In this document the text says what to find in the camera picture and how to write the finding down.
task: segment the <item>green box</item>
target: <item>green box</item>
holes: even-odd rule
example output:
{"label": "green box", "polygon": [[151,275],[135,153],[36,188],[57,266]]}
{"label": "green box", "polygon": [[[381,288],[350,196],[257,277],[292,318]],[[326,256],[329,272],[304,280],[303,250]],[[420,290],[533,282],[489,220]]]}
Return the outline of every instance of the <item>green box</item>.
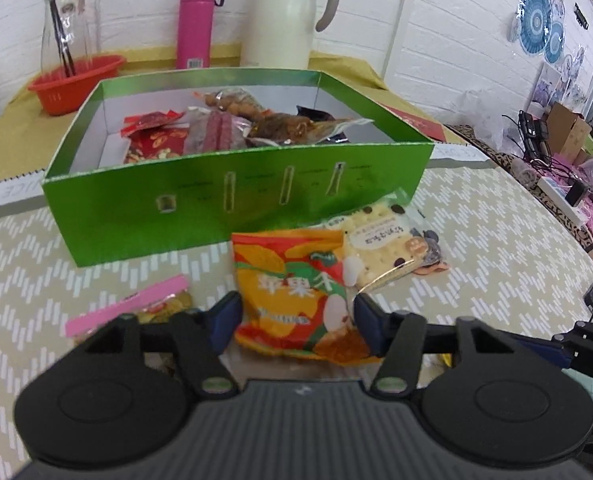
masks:
{"label": "green box", "polygon": [[[302,105],[336,118],[374,122],[347,129],[350,144],[120,163],[116,153],[125,146],[117,146],[127,142],[118,135],[124,117],[185,110],[202,104],[196,91],[235,86],[275,111],[296,113],[296,105]],[[411,198],[432,149],[430,140],[396,115],[325,73],[157,72],[99,83],[65,134],[42,185],[74,261],[89,266],[220,242],[232,232],[311,224],[397,188]]]}

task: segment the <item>orange basket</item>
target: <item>orange basket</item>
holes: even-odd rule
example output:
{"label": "orange basket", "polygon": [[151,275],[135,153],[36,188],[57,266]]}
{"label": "orange basket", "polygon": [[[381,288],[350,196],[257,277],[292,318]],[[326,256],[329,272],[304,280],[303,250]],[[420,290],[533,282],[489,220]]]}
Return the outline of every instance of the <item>orange basket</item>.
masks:
{"label": "orange basket", "polygon": [[77,61],[74,67],[78,75],[65,77],[64,68],[59,67],[37,77],[28,90],[36,92],[48,114],[65,115],[77,111],[99,81],[116,77],[125,62],[123,56],[96,56],[90,60],[90,68],[89,63]]}

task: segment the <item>chopsticks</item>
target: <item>chopsticks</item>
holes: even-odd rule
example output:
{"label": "chopsticks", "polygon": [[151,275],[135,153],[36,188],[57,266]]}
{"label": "chopsticks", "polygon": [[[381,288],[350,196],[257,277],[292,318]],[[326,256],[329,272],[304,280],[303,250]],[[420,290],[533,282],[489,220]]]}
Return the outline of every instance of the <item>chopsticks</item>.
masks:
{"label": "chopsticks", "polygon": [[56,0],[48,1],[50,4],[50,15],[52,16],[52,26],[54,27],[54,39],[57,43],[59,57],[65,70],[65,76],[71,77],[76,75],[76,69],[74,68],[74,61],[72,60],[72,55],[70,54],[70,46],[67,43],[67,38],[65,38],[63,22],[61,21],[61,16],[58,13]]}

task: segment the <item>pink thermos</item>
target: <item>pink thermos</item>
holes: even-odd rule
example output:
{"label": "pink thermos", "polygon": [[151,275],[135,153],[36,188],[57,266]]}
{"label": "pink thermos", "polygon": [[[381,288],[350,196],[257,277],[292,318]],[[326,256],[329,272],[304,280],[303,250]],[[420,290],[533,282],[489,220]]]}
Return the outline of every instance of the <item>pink thermos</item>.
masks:
{"label": "pink thermos", "polygon": [[214,7],[225,0],[180,0],[177,68],[210,66]]}

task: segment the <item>yellow tablecloth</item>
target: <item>yellow tablecloth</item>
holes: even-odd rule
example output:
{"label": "yellow tablecloth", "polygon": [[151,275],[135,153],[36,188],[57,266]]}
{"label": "yellow tablecloth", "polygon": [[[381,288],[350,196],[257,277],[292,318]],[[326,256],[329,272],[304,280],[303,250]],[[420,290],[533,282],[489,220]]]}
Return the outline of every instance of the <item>yellow tablecloth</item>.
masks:
{"label": "yellow tablecloth", "polygon": [[[174,47],[158,47],[117,52],[128,59],[122,74],[154,72],[174,68]],[[238,66],[239,45],[212,48],[213,66]],[[383,80],[364,60],[313,52],[310,69],[327,72],[363,94],[399,110],[433,120],[418,108],[390,92]],[[46,168],[74,114],[51,117],[38,98],[25,88],[12,99],[0,117],[0,180]],[[443,128],[449,142],[463,144],[458,136]]]}

